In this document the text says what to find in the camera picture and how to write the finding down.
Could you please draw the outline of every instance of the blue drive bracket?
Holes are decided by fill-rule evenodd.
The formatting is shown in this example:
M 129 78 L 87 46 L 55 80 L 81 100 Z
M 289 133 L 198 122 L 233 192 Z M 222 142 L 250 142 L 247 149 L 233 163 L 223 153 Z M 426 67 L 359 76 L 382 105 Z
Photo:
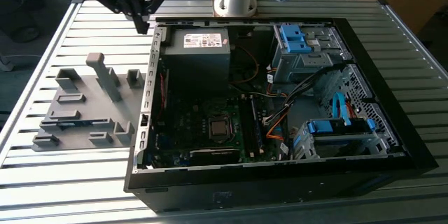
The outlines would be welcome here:
M 366 119 L 366 125 L 369 126 L 371 131 L 375 130 L 375 125 L 374 125 L 373 119 L 370 119 L 370 118 Z
M 331 114 L 333 114 L 333 118 L 337 118 L 337 103 L 338 103 L 338 107 L 339 107 L 339 111 L 341 111 L 341 118 L 345 122 L 345 125 L 350 125 L 351 122 L 349 121 L 350 118 L 347 116 L 347 109 L 346 109 L 346 105 L 345 105 L 345 97 L 343 94 L 341 92 L 335 92 L 333 95 L 333 104 L 331 104 Z
M 294 140 L 294 143 L 291 144 L 291 148 L 295 148 L 295 146 L 297 146 L 299 140 L 301 140 L 301 137 L 297 136 L 297 138 L 295 138 L 295 140 Z
M 307 123 L 309 133 L 327 133 L 333 132 L 333 128 L 327 120 L 311 121 Z
M 291 53 L 311 52 L 305 42 L 305 34 L 297 25 L 281 25 L 281 37 L 286 44 L 286 50 Z

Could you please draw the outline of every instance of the sticker label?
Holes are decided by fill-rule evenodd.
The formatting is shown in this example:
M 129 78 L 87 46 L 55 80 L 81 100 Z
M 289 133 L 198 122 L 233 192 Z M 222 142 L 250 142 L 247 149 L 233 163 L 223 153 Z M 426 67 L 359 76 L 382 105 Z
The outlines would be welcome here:
M 314 40 L 306 40 L 306 44 L 307 45 L 318 45 L 318 40 L 314 39 Z
M 230 191 L 219 191 L 217 193 L 213 193 L 213 202 L 215 204 L 229 203 L 231 196 L 233 196 L 233 192 Z
M 279 145 L 279 149 L 281 149 L 281 151 L 287 155 L 289 148 L 287 148 L 287 146 L 286 146 L 283 143 L 281 143 L 281 145 Z
M 267 74 L 267 83 L 273 83 L 273 75 L 271 74 Z
M 221 34 L 185 34 L 183 36 L 183 48 L 221 46 Z

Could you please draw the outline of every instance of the aluminum profile table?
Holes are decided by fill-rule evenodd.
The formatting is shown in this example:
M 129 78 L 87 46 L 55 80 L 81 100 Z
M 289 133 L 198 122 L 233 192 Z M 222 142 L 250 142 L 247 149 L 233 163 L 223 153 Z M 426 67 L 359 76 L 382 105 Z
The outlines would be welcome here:
M 155 215 L 122 192 L 127 148 L 30 150 L 59 68 L 93 74 L 86 53 L 102 52 L 117 74 L 146 70 L 153 31 L 138 35 L 121 14 L 83 0 L 69 6 L 0 135 L 1 223 L 446 223 L 448 77 L 390 8 L 375 1 L 258 0 L 258 14 L 347 19 L 439 168 L 358 198 Z M 210 15 L 210 0 L 166 0 L 150 27 L 155 16 Z

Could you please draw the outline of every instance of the green circuit board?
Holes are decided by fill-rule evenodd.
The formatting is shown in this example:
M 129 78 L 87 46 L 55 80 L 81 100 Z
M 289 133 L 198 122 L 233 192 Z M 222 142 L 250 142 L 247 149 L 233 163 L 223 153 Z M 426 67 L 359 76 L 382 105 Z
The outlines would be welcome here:
M 175 100 L 171 104 L 175 113 L 170 117 L 171 129 L 159 132 L 157 148 L 161 166 L 187 166 L 182 157 L 190 150 L 198 148 L 230 148 L 239 150 L 238 163 L 270 161 L 274 156 L 274 141 L 263 142 L 262 151 L 257 156 L 245 152 L 243 134 L 238 98 L 210 98 L 207 100 Z M 223 140 L 213 139 L 213 122 L 226 122 L 227 137 Z

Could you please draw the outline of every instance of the power supply label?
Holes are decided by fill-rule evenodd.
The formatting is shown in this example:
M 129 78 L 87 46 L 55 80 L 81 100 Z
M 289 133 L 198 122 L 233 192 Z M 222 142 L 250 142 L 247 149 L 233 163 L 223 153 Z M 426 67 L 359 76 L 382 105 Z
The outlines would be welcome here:
M 219 191 L 213 193 L 213 203 L 219 205 L 229 205 L 233 199 L 233 192 L 230 191 Z
M 183 48 L 221 46 L 221 34 L 185 34 L 183 36 Z

